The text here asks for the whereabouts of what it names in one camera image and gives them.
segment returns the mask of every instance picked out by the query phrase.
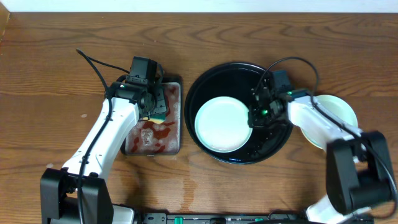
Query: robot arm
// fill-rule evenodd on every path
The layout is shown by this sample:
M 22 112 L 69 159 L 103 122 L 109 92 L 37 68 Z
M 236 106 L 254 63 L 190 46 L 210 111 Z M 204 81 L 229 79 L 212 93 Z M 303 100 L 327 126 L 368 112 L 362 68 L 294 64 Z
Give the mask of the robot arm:
M 393 199 L 394 188 L 387 181 L 387 175 L 380 161 L 366 151 L 361 141 L 340 129 L 324 117 L 313 106 L 310 96 L 294 98 L 291 93 L 287 103 L 289 121 L 309 133 L 326 151 L 326 191 L 319 202 L 309 206 L 305 213 L 311 222 L 342 223 L 370 211 L 372 206 Z M 328 111 L 314 98 L 318 108 L 361 139 L 376 146 L 383 163 L 392 173 L 391 160 L 384 136 L 379 132 L 363 133 Z M 354 163 L 368 162 L 368 169 L 357 172 Z
M 324 106 L 318 104 L 318 107 L 327 115 L 331 116 L 335 121 L 344 124 L 351 131 L 357 135 L 361 135 L 362 130 L 352 125 L 345 123 L 333 113 L 328 111 Z M 326 151 L 326 145 L 336 139 L 344 139 L 345 141 L 353 139 L 353 136 L 344 130 L 341 130 L 337 125 L 332 123 L 329 119 L 321 115 L 311 103 L 310 96 L 302 96 L 294 99 L 287 104 L 287 111 L 289 120 L 296 126 L 305 130 L 320 147 Z M 369 211 L 369 207 L 360 208 L 354 211 L 355 214 L 360 214 Z M 324 196 L 319 202 L 311 205 L 306 210 L 306 215 L 309 221 L 318 223 L 341 223 L 350 219 L 353 213 L 342 215 L 337 212 L 331 204 L 329 197 Z
M 131 103 L 130 100 L 127 99 L 113 97 L 112 107 L 113 112 L 111 120 L 101 134 L 104 138 L 99 138 L 93 146 L 88 162 L 86 163 L 84 176 L 95 173 L 99 178 L 107 180 L 111 166 L 124 139 L 138 122 L 139 110 L 136 103 Z M 68 168 L 69 174 L 79 174 L 81 158 L 85 155 L 88 146 L 104 123 L 108 115 L 108 108 L 108 100 L 104 100 L 101 113 L 83 144 L 79 147 L 77 152 L 74 153 L 72 158 L 62 166 L 63 168 Z

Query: black bracket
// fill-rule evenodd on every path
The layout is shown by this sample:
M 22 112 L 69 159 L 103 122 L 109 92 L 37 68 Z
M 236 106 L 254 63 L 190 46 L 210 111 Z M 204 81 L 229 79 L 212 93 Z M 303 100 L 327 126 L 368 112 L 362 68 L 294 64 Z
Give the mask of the black bracket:
M 362 133 L 359 140 L 338 139 L 329 143 L 326 150 L 326 191 L 333 207 L 343 215 L 392 200 L 393 191 L 385 170 L 371 153 L 362 149 L 362 141 L 377 152 L 394 176 L 387 142 L 380 132 Z M 354 156 L 361 162 L 368 162 L 368 169 L 357 172 Z
M 261 80 L 257 91 L 253 92 L 257 104 L 249 106 L 249 127 L 272 129 L 288 124 L 289 119 L 281 96 L 292 90 L 294 87 L 290 84 L 286 70 L 268 72 L 265 79 Z
M 154 60 L 135 56 L 132 60 L 130 74 L 112 83 L 110 97 L 128 99 L 139 105 L 140 118 L 167 111 L 164 89 L 160 82 L 155 82 L 158 63 Z
M 77 199 L 68 197 L 77 187 L 77 176 L 66 170 L 47 169 L 40 180 L 42 224 L 80 223 Z M 105 180 L 83 178 L 85 223 L 112 224 L 113 206 Z

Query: wire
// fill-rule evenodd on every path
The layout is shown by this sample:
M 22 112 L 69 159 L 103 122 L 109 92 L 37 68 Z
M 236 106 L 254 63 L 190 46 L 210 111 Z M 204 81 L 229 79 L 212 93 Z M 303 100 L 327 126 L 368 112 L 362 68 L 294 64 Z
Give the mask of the wire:
M 261 79 L 259 80 L 259 82 L 257 83 L 256 89 L 254 90 L 254 92 L 257 92 L 257 89 L 259 88 L 260 83 L 262 82 L 264 75 L 275 65 L 277 65 L 278 63 L 284 62 L 286 60 L 299 60 L 302 61 L 304 63 L 306 63 L 307 65 L 309 65 L 312 70 L 315 73 L 315 85 L 313 87 L 313 91 L 310 91 L 310 99 L 311 99 L 311 104 L 312 106 L 320 113 L 322 114 L 324 117 L 326 117 L 327 119 L 329 119 L 332 123 L 334 123 L 335 125 L 337 125 L 340 129 L 346 131 L 348 134 L 352 135 L 356 140 L 359 140 L 361 142 L 361 144 L 366 148 L 366 150 L 381 164 L 381 166 L 383 167 L 384 171 L 386 172 L 387 176 L 388 176 L 388 180 L 392 189 L 392 199 L 394 201 L 394 208 L 392 209 L 392 212 L 388 215 L 386 215 L 385 217 L 373 217 L 373 218 L 377 218 L 377 219 L 387 219 L 387 218 L 391 218 L 394 216 L 394 214 L 396 213 L 397 209 L 398 209 L 398 195 L 397 195 L 397 186 L 394 182 L 394 178 L 390 172 L 390 170 L 387 168 L 386 164 L 384 163 L 384 161 L 380 158 L 379 154 L 363 139 L 361 139 L 356 133 L 352 132 L 351 130 L 349 130 L 348 128 L 345 127 L 344 124 L 340 124 L 339 122 L 335 121 L 333 118 L 331 118 L 329 115 L 327 115 L 324 111 L 322 111 L 319 107 L 318 104 L 315 102 L 314 100 L 314 94 L 318 89 L 318 85 L 319 85 L 319 73 L 317 68 L 315 68 L 315 66 L 309 62 L 308 60 L 305 60 L 304 58 L 300 58 L 300 57 L 286 57 L 286 58 L 282 58 L 276 62 L 274 62 L 273 64 L 271 64 L 267 70 L 262 74 Z
M 102 64 L 102 65 L 105 65 L 105 66 L 108 66 L 108 67 L 111 67 L 111 68 L 116 68 L 116 69 L 119 69 L 120 71 L 124 71 L 124 72 L 126 72 L 127 74 L 130 74 L 130 71 L 128 71 L 128 70 L 126 70 L 126 69 L 124 69 L 124 68 L 117 67 L 117 66 L 114 66 L 114 65 L 110 65 L 110 64 L 108 64 L 108 63 L 100 62 L 99 60 L 93 59 L 92 57 L 89 57 L 89 56 L 86 56 L 86 57 L 87 57 L 88 59 L 92 60 L 93 62 L 98 63 L 98 64 Z
M 279 212 L 283 212 L 283 210 L 281 210 L 281 209 L 272 210 L 272 211 L 268 214 L 267 220 L 271 220 L 271 216 L 272 216 L 272 215 L 275 215 L 277 212 L 278 212 L 278 213 L 279 213 Z
M 81 166 L 80 166 L 80 170 L 79 170 L 78 183 L 77 183 L 77 189 L 78 189 L 77 198 L 78 198 L 78 208 L 79 208 L 80 223 L 84 224 L 85 223 L 85 218 L 84 218 L 84 214 L 83 214 L 83 191 L 81 189 L 82 180 L 83 180 L 83 173 L 85 171 L 85 166 L 86 166 L 88 157 L 90 156 L 90 152 L 91 152 L 93 146 L 95 145 L 95 142 L 101 136 L 101 133 L 104 131 L 107 123 L 111 120 L 111 115 L 112 115 L 112 100 L 111 99 L 112 99 L 112 97 L 109 95 L 109 87 L 106 85 L 106 82 L 105 82 L 103 76 L 101 75 L 100 71 L 98 71 L 98 69 L 95 67 L 93 62 L 91 62 L 91 59 L 89 57 L 87 57 L 80 49 L 76 49 L 76 51 L 87 60 L 87 62 L 94 69 L 95 73 L 97 73 L 99 79 L 101 80 L 101 82 L 102 82 L 102 84 L 103 84 L 103 86 L 105 88 L 105 95 L 106 95 L 106 97 L 108 99 L 108 105 L 109 105 L 109 111 L 108 111 L 108 115 L 106 116 L 105 122 L 103 123 L 103 125 L 99 129 L 98 133 L 95 135 L 95 137 L 94 137 L 93 141 L 91 142 L 91 144 L 88 146 L 85 155 L 81 158 Z
M 121 75 L 116 81 L 123 82 L 126 79 L 127 75 Z

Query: green connector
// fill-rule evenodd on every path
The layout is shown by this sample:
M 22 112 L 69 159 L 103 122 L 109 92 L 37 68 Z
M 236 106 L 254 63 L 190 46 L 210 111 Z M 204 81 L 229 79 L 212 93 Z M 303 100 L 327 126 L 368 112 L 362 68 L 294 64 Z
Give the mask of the green connector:
M 174 218 L 174 224 L 182 224 L 183 223 L 183 218 L 182 217 L 175 217 Z

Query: black bowl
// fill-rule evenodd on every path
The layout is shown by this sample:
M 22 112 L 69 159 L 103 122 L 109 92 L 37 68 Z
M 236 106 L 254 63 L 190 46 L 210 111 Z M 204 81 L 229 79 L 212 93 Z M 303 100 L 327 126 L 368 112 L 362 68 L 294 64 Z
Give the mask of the black bowl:
M 293 125 L 274 129 L 253 129 L 245 145 L 233 152 L 215 152 L 205 147 L 197 138 L 195 118 L 198 110 L 207 101 L 230 96 L 247 107 L 256 101 L 251 93 L 265 69 L 250 63 L 226 63 L 216 66 L 201 75 L 191 86 L 185 100 L 185 123 L 194 142 L 207 154 L 231 164 L 253 164 L 274 155 L 289 138 Z

